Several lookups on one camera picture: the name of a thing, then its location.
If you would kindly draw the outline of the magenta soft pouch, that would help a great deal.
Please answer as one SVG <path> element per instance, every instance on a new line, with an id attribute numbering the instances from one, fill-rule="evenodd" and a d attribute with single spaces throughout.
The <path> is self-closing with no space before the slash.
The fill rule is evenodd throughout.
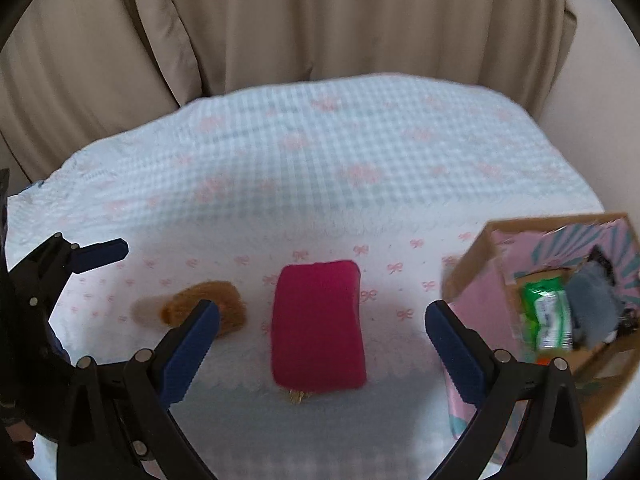
<path id="1" fill-rule="evenodd" d="M 367 370 L 359 305 L 357 263 L 286 266 L 274 291 L 270 327 L 276 384 L 313 394 L 361 388 Z"/>

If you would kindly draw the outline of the grey soft cloth toy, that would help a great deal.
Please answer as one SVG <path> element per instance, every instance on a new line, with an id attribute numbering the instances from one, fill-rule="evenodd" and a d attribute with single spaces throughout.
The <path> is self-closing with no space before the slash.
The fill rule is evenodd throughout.
<path id="1" fill-rule="evenodd" d="M 589 350 L 603 344 L 617 330 L 624 310 L 605 268 L 588 261 L 568 280 L 565 292 L 577 323 L 578 342 Z"/>

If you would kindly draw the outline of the green snack packet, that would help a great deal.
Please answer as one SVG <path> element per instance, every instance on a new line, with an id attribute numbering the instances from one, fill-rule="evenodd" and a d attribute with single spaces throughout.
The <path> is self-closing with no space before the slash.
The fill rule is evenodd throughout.
<path id="1" fill-rule="evenodd" d="M 562 278 L 544 278 L 521 288 L 526 337 L 537 352 L 573 349 L 573 322 Z"/>

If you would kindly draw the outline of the pink cardboard box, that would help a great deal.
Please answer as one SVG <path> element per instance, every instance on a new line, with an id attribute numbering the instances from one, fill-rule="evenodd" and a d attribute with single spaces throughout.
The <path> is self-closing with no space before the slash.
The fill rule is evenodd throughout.
<path id="1" fill-rule="evenodd" d="M 491 220 L 442 296 L 489 347 L 567 362 L 589 474 L 605 476 L 639 425 L 639 240 L 628 216 Z"/>

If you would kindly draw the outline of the beige curtain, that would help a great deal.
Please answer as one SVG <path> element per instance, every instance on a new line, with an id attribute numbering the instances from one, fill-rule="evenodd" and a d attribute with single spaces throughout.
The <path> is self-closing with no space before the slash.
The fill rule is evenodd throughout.
<path id="1" fill-rule="evenodd" d="M 1 160 L 22 182 L 202 96 L 368 73 L 480 84 L 538 116 L 566 0 L 25 0 L 1 36 Z"/>

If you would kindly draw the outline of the white checkered bed blanket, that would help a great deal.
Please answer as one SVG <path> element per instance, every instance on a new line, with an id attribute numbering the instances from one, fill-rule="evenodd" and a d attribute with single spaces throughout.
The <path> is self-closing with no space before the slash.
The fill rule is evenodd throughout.
<path id="1" fill-rule="evenodd" d="M 424 479 L 454 442 L 423 328 L 446 265 L 491 219 L 598 212 L 600 200 L 499 93 L 387 75 L 200 99 L 94 142 L 9 200 L 6 258 L 53 233 L 129 255 L 71 278 L 52 326 L 73 359 L 129 358 L 163 301 L 232 283 L 246 325 L 214 343 L 172 412 L 221 479 Z M 361 272 L 368 380 L 294 404 L 272 379 L 281 271 Z"/>

